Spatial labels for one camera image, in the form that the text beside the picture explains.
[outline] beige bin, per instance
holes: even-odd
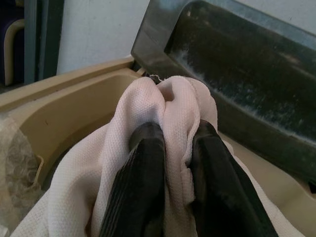
[[[37,180],[43,183],[61,154],[108,123],[124,90],[141,72],[132,58],[55,76],[0,95],[6,113],[28,138],[39,158]],[[316,236],[316,195],[306,184],[283,172],[229,137],[234,148],[269,199],[307,237]]]

